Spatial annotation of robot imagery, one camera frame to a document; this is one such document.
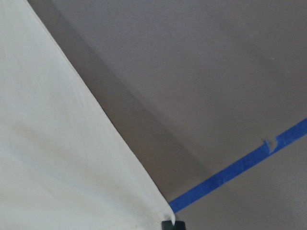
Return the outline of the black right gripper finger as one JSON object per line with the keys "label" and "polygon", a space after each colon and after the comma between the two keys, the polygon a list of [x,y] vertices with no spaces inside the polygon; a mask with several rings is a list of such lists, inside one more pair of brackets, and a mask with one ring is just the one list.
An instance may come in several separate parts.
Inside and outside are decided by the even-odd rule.
{"label": "black right gripper finger", "polygon": [[174,223],[170,220],[161,222],[162,230],[186,230],[184,221],[175,221]]}

